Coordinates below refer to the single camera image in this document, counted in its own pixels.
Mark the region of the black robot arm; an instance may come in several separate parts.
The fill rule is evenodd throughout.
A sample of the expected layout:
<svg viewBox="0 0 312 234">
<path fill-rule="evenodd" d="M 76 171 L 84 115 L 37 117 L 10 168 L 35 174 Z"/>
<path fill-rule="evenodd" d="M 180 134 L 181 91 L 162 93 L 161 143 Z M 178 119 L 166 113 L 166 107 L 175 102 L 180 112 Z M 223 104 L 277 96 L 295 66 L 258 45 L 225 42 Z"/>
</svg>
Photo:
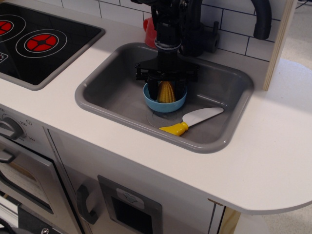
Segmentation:
<svg viewBox="0 0 312 234">
<path fill-rule="evenodd" d="M 138 0 L 151 7 L 156 30 L 157 56 L 135 65 L 136 78 L 147 83 L 149 95 L 157 99 L 159 84 L 172 81 L 177 99 L 183 95 L 188 81 L 197 81 L 199 66 L 182 60 L 178 53 L 193 29 L 200 29 L 200 0 Z"/>
</svg>

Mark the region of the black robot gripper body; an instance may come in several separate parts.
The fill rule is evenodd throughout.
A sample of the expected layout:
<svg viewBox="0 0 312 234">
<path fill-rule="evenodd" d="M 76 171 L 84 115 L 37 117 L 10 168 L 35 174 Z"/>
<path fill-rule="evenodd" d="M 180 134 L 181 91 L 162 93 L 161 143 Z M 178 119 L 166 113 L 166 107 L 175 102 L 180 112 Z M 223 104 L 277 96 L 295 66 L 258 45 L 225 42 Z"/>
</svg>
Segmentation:
<svg viewBox="0 0 312 234">
<path fill-rule="evenodd" d="M 147 82 L 157 81 L 194 81 L 198 80 L 199 65 L 185 61 L 176 52 L 158 52 L 150 60 L 135 65 L 136 79 Z"/>
</svg>

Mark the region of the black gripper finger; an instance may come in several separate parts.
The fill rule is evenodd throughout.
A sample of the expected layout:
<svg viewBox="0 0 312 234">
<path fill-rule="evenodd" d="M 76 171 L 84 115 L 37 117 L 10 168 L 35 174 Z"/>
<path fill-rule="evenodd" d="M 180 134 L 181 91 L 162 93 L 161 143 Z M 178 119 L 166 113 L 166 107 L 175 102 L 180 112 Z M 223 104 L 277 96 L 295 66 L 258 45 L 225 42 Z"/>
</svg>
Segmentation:
<svg viewBox="0 0 312 234">
<path fill-rule="evenodd" d="M 175 99 L 180 100 L 183 97 L 185 90 L 185 81 L 184 80 L 176 80 L 174 81 L 174 92 Z"/>
<path fill-rule="evenodd" d="M 156 79 L 150 78 L 147 82 L 148 91 L 150 98 L 152 100 L 157 100 L 158 97 L 158 81 Z"/>
</svg>

